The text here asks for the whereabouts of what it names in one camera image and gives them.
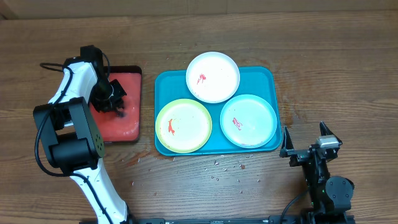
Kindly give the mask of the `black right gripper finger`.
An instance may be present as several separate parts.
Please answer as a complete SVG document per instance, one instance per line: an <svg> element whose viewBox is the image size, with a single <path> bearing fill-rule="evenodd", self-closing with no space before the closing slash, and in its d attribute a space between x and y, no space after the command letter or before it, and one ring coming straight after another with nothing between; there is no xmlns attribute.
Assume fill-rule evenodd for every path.
<svg viewBox="0 0 398 224"><path fill-rule="evenodd" d="M333 135L333 132L328 128L324 121L320 122L320 133L322 136Z"/></svg>
<svg viewBox="0 0 398 224"><path fill-rule="evenodd" d="M294 146L289 134L289 130L287 126L284 126L284 136L283 136L283 141L282 141L282 146L281 146L281 152L290 152L294 150Z"/></svg>

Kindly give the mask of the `dark green sponge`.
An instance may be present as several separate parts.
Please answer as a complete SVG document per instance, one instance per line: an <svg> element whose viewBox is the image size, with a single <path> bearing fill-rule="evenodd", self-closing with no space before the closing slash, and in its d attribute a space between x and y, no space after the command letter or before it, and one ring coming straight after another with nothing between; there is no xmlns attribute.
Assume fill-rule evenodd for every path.
<svg viewBox="0 0 398 224"><path fill-rule="evenodd" d="M114 112L116 113L117 117L123 118L125 117L125 112L124 112L124 108L116 108L114 110Z"/></svg>

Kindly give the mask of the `yellow-green plate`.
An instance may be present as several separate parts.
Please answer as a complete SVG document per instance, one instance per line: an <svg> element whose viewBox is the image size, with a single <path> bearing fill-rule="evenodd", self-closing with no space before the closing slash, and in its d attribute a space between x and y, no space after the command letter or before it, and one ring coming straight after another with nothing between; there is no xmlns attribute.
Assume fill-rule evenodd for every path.
<svg viewBox="0 0 398 224"><path fill-rule="evenodd" d="M155 135L166 149L188 154L206 144L212 127L211 115L201 103L178 99L160 110L155 120Z"/></svg>

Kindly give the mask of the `white plate with red stain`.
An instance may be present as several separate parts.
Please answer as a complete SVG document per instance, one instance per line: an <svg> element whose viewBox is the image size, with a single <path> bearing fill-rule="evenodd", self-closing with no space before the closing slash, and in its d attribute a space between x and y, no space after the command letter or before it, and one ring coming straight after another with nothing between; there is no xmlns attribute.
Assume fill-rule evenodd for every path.
<svg viewBox="0 0 398 224"><path fill-rule="evenodd" d="M186 70L186 84L191 94L205 103L221 103L231 98L240 84L235 61L221 52L196 56Z"/></svg>

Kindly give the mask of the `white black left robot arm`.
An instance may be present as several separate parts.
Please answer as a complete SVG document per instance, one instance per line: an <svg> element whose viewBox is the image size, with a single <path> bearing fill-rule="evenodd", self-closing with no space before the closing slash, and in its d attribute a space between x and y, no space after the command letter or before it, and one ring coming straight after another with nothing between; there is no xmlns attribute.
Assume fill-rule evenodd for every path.
<svg viewBox="0 0 398 224"><path fill-rule="evenodd" d="M127 203L118 195L105 169L104 141L89 109L96 87L107 100L114 87L103 71L103 60L85 62L70 58L64 64L41 63L42 68L63 73L56 94L33 111L37 134L35 160L47 175L69 177L81 189L96 214L96 223L135 223ZM48 163L61 171L56 174L43 165L42 146Z"/></svg>

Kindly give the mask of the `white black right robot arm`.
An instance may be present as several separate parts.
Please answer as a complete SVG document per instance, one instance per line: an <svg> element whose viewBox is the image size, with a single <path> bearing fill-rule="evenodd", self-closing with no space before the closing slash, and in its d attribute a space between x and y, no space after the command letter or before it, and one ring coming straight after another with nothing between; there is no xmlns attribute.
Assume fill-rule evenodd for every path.
<svg viewBox="0 0 398 224"><path fill-rule="evenodd" d="M288 157L291 167L301 167L307 185L305 192L295 197L284 208L279 223L336 223L355 224L354 216L347 215L351 209L354 183L341 176L332 176L327 163L338 157L342 140L333 134L327 125L320 122L320 136L308 149L294 149L290 134L284 128L280 157ZM287 210L306 194L312 206L304 208L299 215L287 216Z"/></svg>

